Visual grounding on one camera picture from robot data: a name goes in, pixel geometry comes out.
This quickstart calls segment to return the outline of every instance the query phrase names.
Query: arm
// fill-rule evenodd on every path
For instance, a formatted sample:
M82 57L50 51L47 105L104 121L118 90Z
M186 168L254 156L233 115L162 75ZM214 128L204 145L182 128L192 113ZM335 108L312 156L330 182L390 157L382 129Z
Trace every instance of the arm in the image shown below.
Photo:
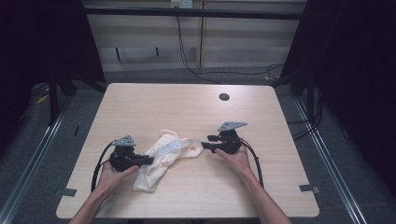
M103 164L102 174L96 189L90 194L87 201L79 208L78 212L69 223L92 223L102 203L110 197L111 193L122 180L139 169L138 166L130 167L124 172L114 171L107 161Z
M244 182L261 223L291 223L251 171L245 146L241 146L233 155L229 155L221 149L216 149L216 153L230 163L233 170Z

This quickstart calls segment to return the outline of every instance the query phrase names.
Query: gray floor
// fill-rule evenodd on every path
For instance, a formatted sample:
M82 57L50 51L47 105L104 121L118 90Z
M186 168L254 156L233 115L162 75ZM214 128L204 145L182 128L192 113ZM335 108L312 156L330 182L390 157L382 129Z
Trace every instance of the gray floor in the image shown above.
M231 71L256 73L265 67L207 68L205 71ZM279 74L273 71L271 78ZM265 85L268 74L237 75L231 73L200 75L221 84ZM147 71L124 71L106 73L108 82L144 83L207 83L185 69L164 69ZM83 83L76 83L78 92L71 98L71 104L64 114L64 120L53 138L49 150L38 172L24 196L12 223L66 223L56 217L60 198L54 196L56 189L65 188L77 161L85 138L91 127L103 94ZM276 88L276 95L286 120L302 119L289 86ZM20 123L20 131L8 147L7 155L1 159L0 205L3 206L14 189L26 164L32 157L49 121L49 101L35 103L39 94L32 98L29 108ZM291 124L291 134L304 129L303 124ZM355 144L344 137L343 126L338 123L324 104L322 122L318 127L341 174L356 197L367 223L396 223L396 202L387 187L364 161ZM320 209L318 217L293 218L293 223L353 223L334 183L330 179L321 157L309 135L295 141L306 174L312 186L320 188L316 194ZM96 220L95 223L127 223L127 220Z

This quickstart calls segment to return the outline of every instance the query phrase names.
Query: power outlet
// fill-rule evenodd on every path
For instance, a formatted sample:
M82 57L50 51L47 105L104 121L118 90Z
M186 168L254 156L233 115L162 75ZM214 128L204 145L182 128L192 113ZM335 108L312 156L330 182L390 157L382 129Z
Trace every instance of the power outlet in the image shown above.
M171 8L181 8L182 0L171 0Z
M181 7L182 8L192 8L192 0L182 0Z

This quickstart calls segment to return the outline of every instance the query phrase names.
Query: fabric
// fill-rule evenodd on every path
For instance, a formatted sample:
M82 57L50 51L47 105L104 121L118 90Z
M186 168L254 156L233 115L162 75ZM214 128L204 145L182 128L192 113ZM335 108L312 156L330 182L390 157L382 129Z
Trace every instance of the fabric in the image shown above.
M157 182L177 159L197 158L202 150L201 140L180 139L173 131L161 130L161 138L145 153L154 157L154 162L140 167L133 189L154 191Z

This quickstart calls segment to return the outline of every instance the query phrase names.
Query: table surface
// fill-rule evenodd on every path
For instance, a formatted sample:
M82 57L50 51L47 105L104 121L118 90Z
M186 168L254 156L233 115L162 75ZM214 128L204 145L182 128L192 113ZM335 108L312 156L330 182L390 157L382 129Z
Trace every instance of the table surface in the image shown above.
M230 95L228 101L219 98ZM91 192L92 172L106 145L130 134L135 153L144 154L172 130L180 138L206 139L224 121L247 122L237 129L260 158L265 189L289 217L315 217L318 205L290 135L274 89L265 86L196 84L111 84L97 111L67 184L74 197L63 196L60 218L71 218ZM105 158L113 151L111 147ZM249 155L257 175L256 164ZM106 200L97 217L214 218L256 217L242 181L227 163L204 150L196 159L170 166L153 193L132 190L135 174Z

